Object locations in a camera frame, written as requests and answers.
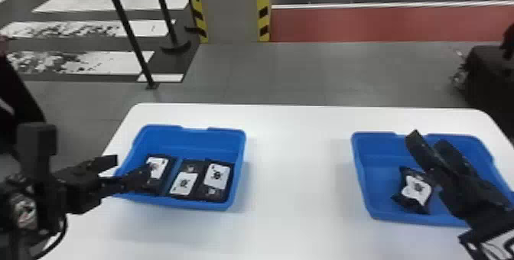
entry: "yellow and black striped pole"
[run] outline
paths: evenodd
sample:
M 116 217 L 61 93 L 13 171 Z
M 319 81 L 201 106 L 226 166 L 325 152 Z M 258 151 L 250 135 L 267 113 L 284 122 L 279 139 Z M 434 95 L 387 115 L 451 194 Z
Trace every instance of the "yellow and black striped pole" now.
M 209 41 L 209 35 L 207 34 L 207 21 L 203 13 L 202 1 L 189 0 L 189 4 L 193 13 L 194 23 L 197 25 L 198 34 L 200 35 L 200 41 L 206 43 Z
M 259 41 L 269 41 L 272 19 L 271 0 L 257 0 Z

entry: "card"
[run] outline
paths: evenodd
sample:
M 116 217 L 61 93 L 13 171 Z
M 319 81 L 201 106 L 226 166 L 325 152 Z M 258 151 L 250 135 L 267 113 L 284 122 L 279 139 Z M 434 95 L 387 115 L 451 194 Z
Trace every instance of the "card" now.
M 229 180 L 229 175 L 230 167 L 211 163 L 207 168 L 203 184 L 223 190 L 226 188 L 226 182 Z
M 209 161 L 205 177 L 198 187 L 196 198 L 210 202 L 225 202 L 229 196 L 233 178 L 233 165 L 219 161 Z
M 207 162 L 186 159 L 182 161 L 181 169 L 173 180 L 173 184 L 168 190 L 168 195 L 176 198 L 192 200 L 201 183 Z
M 198 178 L 197 173 L 180 172 L 170 189 L 170 194 L 188 196 Z
M 138 192 L 155 195 L 161 194 L 166 184 L 166 179 L 176 162 L 176 158 L 163 154 L 147 156 L 145 163 L 151 167 L 150 179 Z

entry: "blue plastic bin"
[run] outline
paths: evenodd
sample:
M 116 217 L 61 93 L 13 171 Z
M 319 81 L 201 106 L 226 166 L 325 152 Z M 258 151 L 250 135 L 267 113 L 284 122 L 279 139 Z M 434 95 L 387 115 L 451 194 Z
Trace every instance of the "blue plastic bin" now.
M 157 205 L 196 209 L 227 210 L 236 197 L 242 156 L 245 149 L 245 132 L 235 129 L 188 129 L 173 125 L 146 125 L 135 138 L 132 149 L 115 176 L 121 176 L 145 163 L 148 154 L 166 154 L 177 158 L 167 179 L 167 187 L 175 179 L 183 159 L 225 161 L 234 163 L 233 182 L 224 203 L 180 200 L 140 193 L 124 193 L 118 197 Z
M 513 201 L 509 186 L 502 179 L 494 166 L 493 157 L 480 139 L 468 135 L 430 134 L 424 137 L 430 145 L 441 139 L 448 140 L 470 161 L 483 179 L 490 181 Z M 422 171 L 405 146 L 405 135 L 356 132 L 352 136 L 352 146 L 364 203 L 372 218 L 402 223 L 466 226 L 464 221 L 448 212 L 437 191 L 432 194 L 428 204 L 429 215 L 407 212 L 391 200 L 391 195 L 399 191 L 400 166 Z

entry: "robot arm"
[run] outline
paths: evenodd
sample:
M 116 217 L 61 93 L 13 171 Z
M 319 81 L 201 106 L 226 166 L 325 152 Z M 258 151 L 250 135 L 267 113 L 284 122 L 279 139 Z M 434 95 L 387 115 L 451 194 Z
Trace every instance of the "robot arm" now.
M 419 166 L 441 186 L 439 197 L 450 213 L 464 220 L 471 230 L 459 236 L 474 260 L 488 260 L 490 251 L 484 245 L 514 230 L 514 210 L 509 200 L 489 181 L 480 178 L 473 166 L 448 141 L 438 141 L 432 148 L 413 131 L 405 144 Z M 514 238 L 504 242 L 508 258 Z
M 84 214 L 100 205 L 102 198 L 136 190 L 151 176 L 146 164 L 123 177 L 100 177 L 117 165 L 116 155 L 52 174 L 50 156 L 57 153 L 57 129 L 42 122 L 18 126 L 17 150 L 21 172 L 0 184 L 0 237 L 7 239 L 3 257 L 7 260 L 43 257 L 64 237 L 68 213 Z M 30 255 L 29 247 L 58 233 L 47 249 Z

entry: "red floor stripe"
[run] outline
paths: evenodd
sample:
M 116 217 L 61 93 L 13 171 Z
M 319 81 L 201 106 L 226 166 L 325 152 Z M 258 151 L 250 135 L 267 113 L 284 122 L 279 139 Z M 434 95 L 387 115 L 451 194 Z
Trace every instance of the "red floor stripe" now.
M 500 41 L 514 6 L 274 9 L 272 41 Z

